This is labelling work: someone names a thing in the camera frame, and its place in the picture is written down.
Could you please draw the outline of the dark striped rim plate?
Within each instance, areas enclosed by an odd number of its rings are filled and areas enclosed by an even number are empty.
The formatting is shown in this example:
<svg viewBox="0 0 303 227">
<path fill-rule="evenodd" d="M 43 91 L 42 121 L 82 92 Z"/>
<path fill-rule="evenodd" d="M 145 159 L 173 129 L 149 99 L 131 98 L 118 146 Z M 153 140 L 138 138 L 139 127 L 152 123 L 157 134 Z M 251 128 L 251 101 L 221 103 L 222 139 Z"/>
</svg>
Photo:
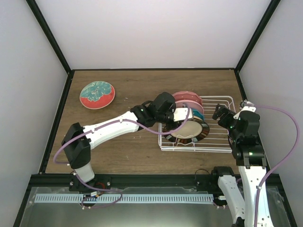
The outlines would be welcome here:
<svg viewBox="0 0 303 227">
<path fill-rule="evenodd" d="M 210 132 L 209 125 L 200 118 L 194 118 L 186 122 L 186 124 L 178 131 L 164 135 L 164 138 L 175 144 L 197 143 L 205 139 Z"/>
</svg>

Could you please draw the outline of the red and teal floral plate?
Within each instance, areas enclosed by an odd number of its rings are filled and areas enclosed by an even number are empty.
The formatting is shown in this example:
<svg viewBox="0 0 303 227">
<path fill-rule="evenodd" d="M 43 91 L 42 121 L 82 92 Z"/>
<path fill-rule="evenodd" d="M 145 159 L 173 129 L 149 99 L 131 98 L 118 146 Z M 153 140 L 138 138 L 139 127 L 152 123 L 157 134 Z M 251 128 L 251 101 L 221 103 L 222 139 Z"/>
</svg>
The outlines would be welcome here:
<svg viewBox="0 0 303 227">
<path fill-rule="evenodd" d="M 110 105 L 116 96 L 114 87 L 105 81 L 94 81 L 87 84 L 80 92 L 81 104 L 91 110 Z"/>
</svg>

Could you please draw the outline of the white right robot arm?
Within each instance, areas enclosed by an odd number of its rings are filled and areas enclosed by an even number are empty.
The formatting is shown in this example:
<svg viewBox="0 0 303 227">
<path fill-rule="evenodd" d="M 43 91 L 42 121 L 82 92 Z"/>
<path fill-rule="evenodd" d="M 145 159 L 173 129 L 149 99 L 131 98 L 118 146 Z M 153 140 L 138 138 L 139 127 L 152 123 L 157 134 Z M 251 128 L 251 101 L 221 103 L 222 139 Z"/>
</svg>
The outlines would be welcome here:
<svg viewBox="0 0 303 227">
<path fill-rule="evenodd" d="M 228 142 L 241 175 L 243 190 L 229 167 L 217 166 L 210 179 L 211 187 L 222 191 L 230 209 L 234 227 L 272 227 L 267 200 L 265 151 L 258 138 L 260 115 L 252 106 L 243 106 L 238 113 L 217 104 L 212 118 L 228 131 Z"/>
</svg>

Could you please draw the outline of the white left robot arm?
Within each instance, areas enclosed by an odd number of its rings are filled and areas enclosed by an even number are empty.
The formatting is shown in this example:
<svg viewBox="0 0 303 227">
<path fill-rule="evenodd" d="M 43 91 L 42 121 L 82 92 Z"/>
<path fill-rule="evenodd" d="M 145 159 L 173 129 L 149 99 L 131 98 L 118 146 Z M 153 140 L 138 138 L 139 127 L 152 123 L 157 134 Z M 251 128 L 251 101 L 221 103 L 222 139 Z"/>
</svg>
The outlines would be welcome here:
<svg viewBox="0 0 303 227">
<path fill-rule="evenodd" d="M 81 126 L 74 123 L 67 131 L 59 152 L 65 152 L 66 165 L 74 170 L 80 185 L 86 191 L 92 191 L 96 185 L 91 166 L 91 151 L 100 144 L 118 136 L 147 131 L 157 122 L 173 125 L 173 132 L 181 128 L 177 123 L 185 123 L 191 116 L 187 107 L 177 108 L 176 100 L 168 92 L 162 92 L 153 101 L 136 105 L 126 113 L 94 125 Z"/>
</svg>

